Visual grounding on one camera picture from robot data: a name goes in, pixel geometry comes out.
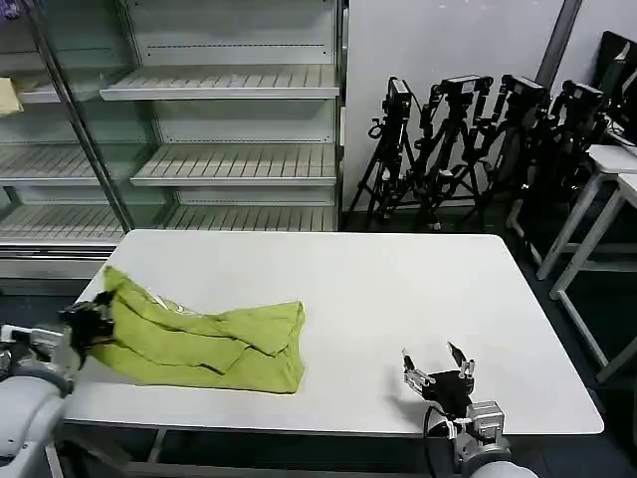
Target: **floor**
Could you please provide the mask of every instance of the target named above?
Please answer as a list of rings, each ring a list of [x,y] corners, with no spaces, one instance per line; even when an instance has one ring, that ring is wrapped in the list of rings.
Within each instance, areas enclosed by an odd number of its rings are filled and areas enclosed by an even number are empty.
[[[445,232],[476,232],[482,229],[477,221],[473,220],[465,224],[462,231],[458,231],[457,223],[461,217],[458,213],[459,211],[454,209],[453,213],[443,214]],[[384,225],[381,229],[410,232],[412,217],[410,213],[400,214],[392,219],[391,224]],[[548,297],[552,281],[543,283],[535,278],[534,266],[531,265],[526,248],[505,231],[502,217],[497,209],[490,211],[485,232],[499,234],[506,239],[582,380],[591,390],[591,395],[596,400],[606,423],[606,430],[598,436],[550,439],[516,437],[513,445],[518,462],[531,468],[540,478],[637,478],[637,461],[633,461],[634,373],[631,374],[629,371],[621,379],[603,387],[595,384],[595,362],[561,307]],[[359,229],[360,219],[354,218],[350,228]],[[620,222],[634,224],[632,219],[627,217]],[[620,231],[619,235],[626,237],[627,232]],[[622,274],[584,273],[571,289],[573,301],[610,354],[637,335],[637,322],[632,317],[634,300],[637,297],[637,281],[628,280],[627,277]],[[3,295],[0,296],[0,322],[24,326],[55,322],[56,311],[72,303],[74,299],[75,295]],[[607,305],[610,301],[614,304],[612,319],[614,324],[617,324],[613,328],[607,325]],[[120,435],[126,435],[126,432],[122,431]],[[133,431],[129,431],[125,439],[136,444],[132,445],[132,448],[136,446],[144,450],[148,443],[151,443],[151,437],[135,434]],[[289,460],[294,457],[296,463],[310,463],[309,469],[316,470],[330,469],[332,464],[339,466],[343,471],[413,473],[421,472],[423,469],[421,444],[414,440],[351,440],[326,437],[288,440],[255,434],[236,434],[231,438],[227,434],[186,436],[182,433],[175,434],[169,441],[172,442],[172,446],[169,446],[165,453],[164,458],[167,461],[174,460],[175,455],[179,455],[182,458],[187,456],[193,463],[211,464],[207,462],[209,450],[215,449],[219,451],[217,456],[222,457],[221,462],[217,460],[214,463],[217,466],[256,464],[263,467],[294,469],[297,466],[289,466]],[[251,450],[252,454],[248,462],[245,458],[246,449]],[[37,476],[44,477],[48,474],[41,469]],[[108,475],[104,474],[103,470],[98,470],[90,476]]]

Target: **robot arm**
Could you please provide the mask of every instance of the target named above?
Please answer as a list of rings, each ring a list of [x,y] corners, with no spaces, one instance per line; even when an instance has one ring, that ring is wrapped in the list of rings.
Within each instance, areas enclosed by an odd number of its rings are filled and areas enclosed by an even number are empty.
[[[64,399],[52,383],[34,376],[12,376],[0,382],[0,467],[2,478],[27,478],[41,457],[51,431],[62,419]]]
[[[404,380],[418,395],[435,402],[425,415],[423,435],[427,440],[431,410],[442,415],[447,436],[454,444],[455,461],[468,478],[536,478],[526,468],[511,462],[510,444],[503,436],[505,415],[494,401],[473,403],[473,360],[449,343],[457,370],[425,373],[415,367],[407,351],[403,351]],[[429,470],[433,478],[433,469]]]
[[[0,327],[0,478],[31,476],[89,347],[112,334],[109,300],[99,295],[61,311],[61,332]],[[28,352],[17,358],[18,347]]]

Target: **metal shelf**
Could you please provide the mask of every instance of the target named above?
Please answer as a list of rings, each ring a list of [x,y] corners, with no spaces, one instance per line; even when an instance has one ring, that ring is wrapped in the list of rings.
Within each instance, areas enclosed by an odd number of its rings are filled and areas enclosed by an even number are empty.
[[[180,205],[166,229],[315,231],[334,227],[334,207]]]
[[[334,186],[333,144],[164,144],[139,186]]]
[[[138,167],[140,144],[105,144],[108,172],[115,180],[130,177]],[[99,186],[78,144],[9,144],[0,146],[0,185]]]
[[[0,243],[99,242],[116,245],[123,231],[107,205],[22,205],[0,221]]]
[[[101,90],[106,101],[325,99],[339,95],[333,65],[142,67]]]
[[[71,90],[76,100],[85,102],[100,96],[100,89],[108,84],[101,71],[77,70],[69,72]],[[18,98],[23,104],[59,103],[58,94],[45,72],[17,75],[14,79]]]

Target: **white wall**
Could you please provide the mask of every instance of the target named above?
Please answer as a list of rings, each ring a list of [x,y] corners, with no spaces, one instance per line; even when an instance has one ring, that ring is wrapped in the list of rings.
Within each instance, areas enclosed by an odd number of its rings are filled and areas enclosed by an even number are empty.
[[[566,80],[592,80],[601,37],[607,30],[637,41],[637,1],[584,0],[553,83],[555,91]]]
[[[506,73],[535,77],[561,4],[562,0],[350,0],[343,208],[349,207],[376,146],[367,130],[371,119],[382,115],[380,104],[390,76],[406,80],[421,102],[441,80],[474,74],[496,79],[495,96]],[[438,118],[444,113],[441,108]],[[412,141],[419,134],[415,109],[410,134]]]

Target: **refrigerator display case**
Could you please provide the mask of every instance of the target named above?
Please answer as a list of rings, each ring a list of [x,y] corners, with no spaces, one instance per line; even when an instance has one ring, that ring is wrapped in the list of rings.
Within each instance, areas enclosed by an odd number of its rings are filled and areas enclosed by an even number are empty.
[[[0,118],[0,256],[90,277],[135,227],[337,229],[341,0],[19,3],[0,24],[24,109]]]

